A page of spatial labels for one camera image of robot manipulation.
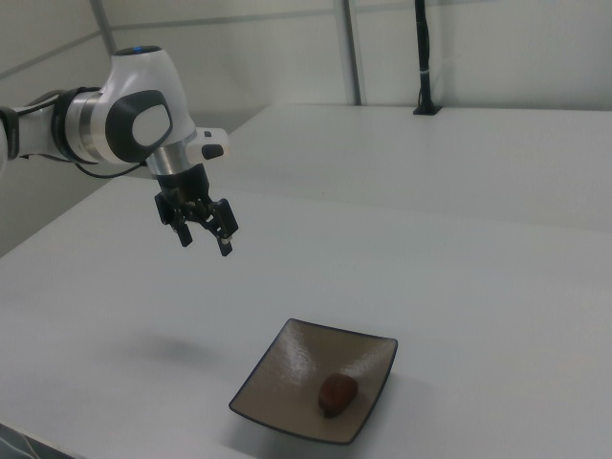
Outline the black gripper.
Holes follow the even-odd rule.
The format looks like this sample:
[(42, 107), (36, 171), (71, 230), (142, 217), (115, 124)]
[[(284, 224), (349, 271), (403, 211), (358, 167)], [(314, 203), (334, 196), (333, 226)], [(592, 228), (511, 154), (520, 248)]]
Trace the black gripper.
[(222, 256), (232, 252), (231, 238), (238, 223), (226, 199), (212, 202), (205, 168), (197, 164), (173, 175), (155, 177), (161, 192), (154, 200), (163, 225), (170, 226), (183, 247), (192, 242), (186, 219), (206, 219), (205, 228), (217, 241)]

